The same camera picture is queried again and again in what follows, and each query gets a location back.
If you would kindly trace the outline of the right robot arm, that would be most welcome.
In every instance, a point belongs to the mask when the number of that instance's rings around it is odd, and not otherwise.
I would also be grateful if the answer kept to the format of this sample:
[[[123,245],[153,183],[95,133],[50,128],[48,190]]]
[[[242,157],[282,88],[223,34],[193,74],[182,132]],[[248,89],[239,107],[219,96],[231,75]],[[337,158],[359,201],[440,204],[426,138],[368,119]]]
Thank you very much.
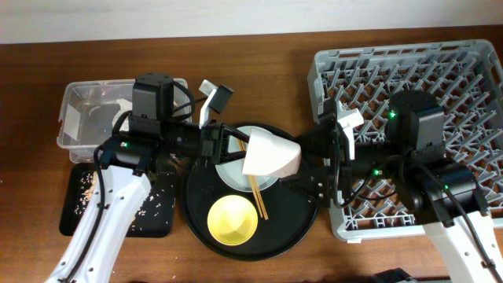
[[[362,114],[334,101],[316,128],[296,139],[304,153],[328,163],[282,178],[280,184],[326,207],[344,209],[364,197],[370,182],[389,180],[452,281],[501,281],[502,256],[489,204],[474,173],[446,155],[443,108],[423,90],[398,92],[388,103],[384,142],[361,144],[354,129],[363,124]]]

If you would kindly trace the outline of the wooden chopstick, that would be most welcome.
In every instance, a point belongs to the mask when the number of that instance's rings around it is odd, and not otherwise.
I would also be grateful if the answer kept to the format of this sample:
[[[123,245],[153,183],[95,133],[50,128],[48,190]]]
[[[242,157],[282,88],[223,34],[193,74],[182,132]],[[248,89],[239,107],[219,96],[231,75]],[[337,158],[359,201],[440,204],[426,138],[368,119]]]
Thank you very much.
[[[257,186],[257,183],[256,183],[256,179],[255,179],[254,176],[248,175],[248,181],[250,183],[251,191],[252,191],[253,197],[255,199],[255,204],[256,204],[257,210],[259,212],[259,216],[262,219],[263,218],[263,211],[261,209],[261,204],[260,204],[259,196],[257,194],[257,192],[258,192],[258,186]]]
[[[258,186],[258,192],[257,192],[257,194],[259,196],[259,200],[260,200],[260,204],[261,204],[261,209],[263,211],[263,219],[268,220],[269,216],[267,214],[267,211],[266,211],[266,208],[265,208],[265,204],[263,203],[263,198],[262,198],[262,195],[260,193],[260,189],[259,189],[258,183],[257,183],[257,186]]]

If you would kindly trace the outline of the white tissue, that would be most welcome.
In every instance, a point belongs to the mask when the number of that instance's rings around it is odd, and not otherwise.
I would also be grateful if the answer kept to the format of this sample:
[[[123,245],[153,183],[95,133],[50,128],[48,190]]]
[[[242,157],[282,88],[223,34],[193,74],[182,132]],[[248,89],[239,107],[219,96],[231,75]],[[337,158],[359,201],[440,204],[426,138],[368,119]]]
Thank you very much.
[[[124,112],[130,111],[132,109],[132,103],[126,99],[120,98],[116,100],[116,104],[119,106],[119,111],[115,114],[112,119],[112,125],[115,126],[117,120]],[[121,131],[129,130],[129,122],[128,119],[125,119],[120,128]]]

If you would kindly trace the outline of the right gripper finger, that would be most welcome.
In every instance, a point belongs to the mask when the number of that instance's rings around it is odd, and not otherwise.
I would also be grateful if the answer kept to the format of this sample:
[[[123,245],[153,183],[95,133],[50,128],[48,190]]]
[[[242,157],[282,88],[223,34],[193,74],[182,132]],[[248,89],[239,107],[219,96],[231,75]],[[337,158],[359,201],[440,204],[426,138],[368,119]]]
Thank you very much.
[[[318,139],[313,134],[301,134],[295,142],[300,145],[303,154],[318,156]]]
[[[318,183],[311,176],[292,175],[280,179],[281,187],[300,193],[311,199],[319,199],[321,190]]]

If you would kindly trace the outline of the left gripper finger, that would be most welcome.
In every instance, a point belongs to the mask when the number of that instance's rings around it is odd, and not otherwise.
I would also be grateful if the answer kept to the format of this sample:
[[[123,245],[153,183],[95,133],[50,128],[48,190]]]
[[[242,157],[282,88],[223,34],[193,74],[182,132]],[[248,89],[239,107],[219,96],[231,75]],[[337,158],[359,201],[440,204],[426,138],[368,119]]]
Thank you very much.
[[[220,164],[226,164],[229,162],[233,162],[236,160],[241,160],[244,159],[246,156],[245,151],[238,151],[238,152],[232,152],[232,153],[223,153],[220,156],[219,163]]]
[[[249,142],[250,136],[238,130],[236,127],[230,126],[229,124],[223,124],[223,131],[230,136],[235,137],[243,142]]]

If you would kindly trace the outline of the pink cup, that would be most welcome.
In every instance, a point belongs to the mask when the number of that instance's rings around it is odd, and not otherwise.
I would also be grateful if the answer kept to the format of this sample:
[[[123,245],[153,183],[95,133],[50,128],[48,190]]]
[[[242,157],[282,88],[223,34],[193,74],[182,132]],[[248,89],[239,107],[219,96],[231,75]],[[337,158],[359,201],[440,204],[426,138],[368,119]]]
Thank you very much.
[[[298,143],[253,128],[242,174],[286,178],[298,172],[301,156],[302,149]]]

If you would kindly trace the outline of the yellow bowl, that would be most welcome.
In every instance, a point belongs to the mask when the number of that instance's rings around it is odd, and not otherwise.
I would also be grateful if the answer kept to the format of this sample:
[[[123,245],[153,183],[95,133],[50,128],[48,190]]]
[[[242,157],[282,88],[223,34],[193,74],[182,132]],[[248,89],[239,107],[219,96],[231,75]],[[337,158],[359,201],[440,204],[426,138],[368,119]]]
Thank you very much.
[[[238,246],[249,241],[258,227],[259,216],[254,204],[245,197],[221,197],[210,207],[207,228],[220,244]]]

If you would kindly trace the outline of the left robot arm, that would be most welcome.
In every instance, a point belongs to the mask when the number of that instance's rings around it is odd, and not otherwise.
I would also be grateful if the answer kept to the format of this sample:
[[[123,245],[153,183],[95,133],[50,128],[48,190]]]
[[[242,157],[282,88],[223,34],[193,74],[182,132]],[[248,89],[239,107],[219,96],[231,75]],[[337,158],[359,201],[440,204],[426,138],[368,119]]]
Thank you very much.
[[[222,112],[233,90],[203,81],[208,95],[199,123],[190,113],[176,115],[174,91],[195,105],[191,91],[163,73],[145,73],[132,87],[132,109],[122,114],[112,134],[94,150],[97,183],[83,217],[50,282],[107,282],[119,250],[138,209],[151,189],[174,181],[176,158],[225,164],[244,158],[229,153],[229,139],[248,141],[248,135],[209,119]]]

